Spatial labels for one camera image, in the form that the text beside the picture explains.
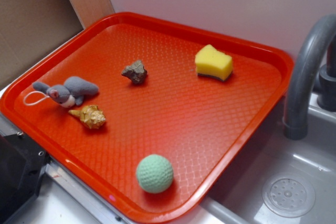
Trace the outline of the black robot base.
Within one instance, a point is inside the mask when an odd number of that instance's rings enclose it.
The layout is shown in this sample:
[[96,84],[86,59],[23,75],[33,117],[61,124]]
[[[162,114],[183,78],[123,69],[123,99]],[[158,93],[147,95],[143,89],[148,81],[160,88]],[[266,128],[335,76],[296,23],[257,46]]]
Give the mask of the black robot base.
[[1,136],[1,223],[35,201],[49,156],[27,134]]

